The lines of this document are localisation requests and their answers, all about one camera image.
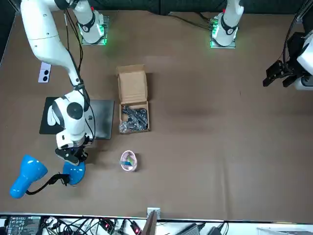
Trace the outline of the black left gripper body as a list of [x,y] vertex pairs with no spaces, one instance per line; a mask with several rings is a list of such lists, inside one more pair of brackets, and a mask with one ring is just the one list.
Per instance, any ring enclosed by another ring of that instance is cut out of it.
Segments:
[[298,56],[304,45],[306,35],[304,32],[295,32],[287,40],[283,51],[282,68],[284,73],[302,73],[304,69],[297,61]]

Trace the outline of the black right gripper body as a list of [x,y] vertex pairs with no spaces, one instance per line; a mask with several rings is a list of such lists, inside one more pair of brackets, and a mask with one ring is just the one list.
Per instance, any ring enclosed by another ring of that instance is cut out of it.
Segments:
[[88,153],[85,152],[85,147],[89,144],[89,137],[84,137],[80,141],[74,143],[74,148],[76,148],[75,157],[80,161],[85,161],[88,157]]

